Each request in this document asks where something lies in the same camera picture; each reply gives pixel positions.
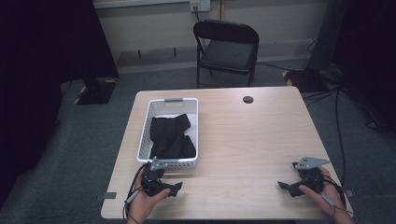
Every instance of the black chair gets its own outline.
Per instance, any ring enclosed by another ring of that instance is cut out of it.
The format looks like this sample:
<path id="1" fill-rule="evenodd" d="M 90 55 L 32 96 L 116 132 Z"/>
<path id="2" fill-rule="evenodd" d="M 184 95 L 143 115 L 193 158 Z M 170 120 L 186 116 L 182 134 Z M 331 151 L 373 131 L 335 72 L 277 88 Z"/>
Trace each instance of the black chair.
<path id="1" fill-rule="evenodd" d="M 229 21 L 198 21 L 193 27 L 197 46 L 197 89 L 200 68 L 238 75 L 248 75 L 247 86 L 254 78 L 259 35 L 250 26 Z"/>

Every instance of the wrist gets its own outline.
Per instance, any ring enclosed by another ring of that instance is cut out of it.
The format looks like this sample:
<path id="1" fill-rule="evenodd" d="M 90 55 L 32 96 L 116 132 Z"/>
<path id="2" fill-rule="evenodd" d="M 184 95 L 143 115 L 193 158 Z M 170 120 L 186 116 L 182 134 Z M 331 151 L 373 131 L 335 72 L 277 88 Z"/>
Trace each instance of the wrist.
<path id="1" fill-rule="evenodd" d="M 143 224 L 145 222 L 144 218 L 133 217 L 132 214 L 128 214 L 127 224 Z"/>
<path id="2" fill-rule="evenodd" d="M 340 210 L 335 212 L 333 220 L 336 224 L 349 224 L 349 223 L 353 224 L 353 223 L 355 223 L 353 218 L 349 215 L 348 212 L 340 211 Z"/>

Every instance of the electrical outlet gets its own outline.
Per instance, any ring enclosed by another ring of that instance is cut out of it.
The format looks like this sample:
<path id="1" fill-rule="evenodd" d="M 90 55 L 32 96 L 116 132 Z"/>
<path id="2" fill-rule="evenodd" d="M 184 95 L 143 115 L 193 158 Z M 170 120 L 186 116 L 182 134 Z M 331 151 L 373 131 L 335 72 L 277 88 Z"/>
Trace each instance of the electrical outlet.
<path id="1" fill-rule="evenodd" d="M 190 11 L 210 11 L 210 0 L 190 1 Z"/>
<path id="2" fill-rule="evenodd" d="M 201 0 L 200 11 L 210 11 L 210 0 Z"/>
<path id="3" fill-rule="evenodd" d="M 194 0 L 190 1 L 190 11 L 200 11 L 201 10 L 201 1 L 200 0 Z"/>

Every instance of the gray carpet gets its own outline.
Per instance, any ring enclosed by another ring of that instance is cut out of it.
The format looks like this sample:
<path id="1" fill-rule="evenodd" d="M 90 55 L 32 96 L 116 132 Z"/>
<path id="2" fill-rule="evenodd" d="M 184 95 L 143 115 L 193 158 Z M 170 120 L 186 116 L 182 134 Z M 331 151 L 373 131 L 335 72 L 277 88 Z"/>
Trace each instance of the gray carpet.
<path id="1" fill-rule="evenodd" d="M 274 63 L 294 69 L 304 60 Z M 246 77 L 224 80 L 222 76 L 204 72 L 202 83 L 225 88 L 243 87 L 247 81 Z M 257 66 L 252 86 L 284 85 L 281 70 Z M 139 91 L 194 89 L 195 68 L 121 75 L 108 105 L 73 105 L 82 87 L 81 81 L 62 85 L 65 95 L 60 124 L 37 167 L 17 179 L 0 212 L 0 223 L 124 223 L 101 218 L 102 201 L 97 196 L 106 192 L 134 97 Z M 347 92 L 340 92 L 338 103 L 346 154 L 345 188 L 356 193 L 349 200 L 359 223 L 395 223 L 396 134 L 366 128 L 364 109 Z M 308 110 L 341 178 L 335 95 L 310 105 Z"/>

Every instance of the human hand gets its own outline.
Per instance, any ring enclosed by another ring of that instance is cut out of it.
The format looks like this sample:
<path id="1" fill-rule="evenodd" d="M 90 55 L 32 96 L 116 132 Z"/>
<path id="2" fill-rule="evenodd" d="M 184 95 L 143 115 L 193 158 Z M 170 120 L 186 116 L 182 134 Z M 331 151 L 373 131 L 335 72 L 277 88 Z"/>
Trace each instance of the human hand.
<path id="1" fill-rule="evenodd" d="M 134 184 L 135 189 L 139 189 L 139 193 L 132 200 L 129 206 L 129 215 L 127 219 L 127 224 L 142 224 L 149 214 L 152 212 L 154 205 L 166 198 L 166 196 L 171 192 L 170 189 L 164 189 L 158 194 L 149 197 L 145 191 L 141 189 L 141 179 L 144 170 L 140 171 L 137 176 L 136 182 Z"/>
<path id="2" fill-rule="evenodd" d="M 319 169 L 324 174 L 324 178 L 331 181 L 329 171 L 321 166 L 319 166 Z M 324 182 L 322 194 L 324 194 L 327 198 L 329 198 L 334 203 L 335 207 L 331 206 L 328 202 L 326 202 L 326 200 L 323 199 L 323 197 L 320 194 L 314 192 L 309 187 L 300 185 L 299 189 L 303 193 L 308 195 L 310 198 L 312 198 L 324 213 L 326 213 L 329 217 L 332 217 L 334 219 L 335 223 L 340 223 L 340 224 L 355 223 L 352 217 L 350 217 L 349 213 L 346 211 L 341 201 L 340 195 L 338 194 L 338 191 L 334 185 L 328 182 Z"/>

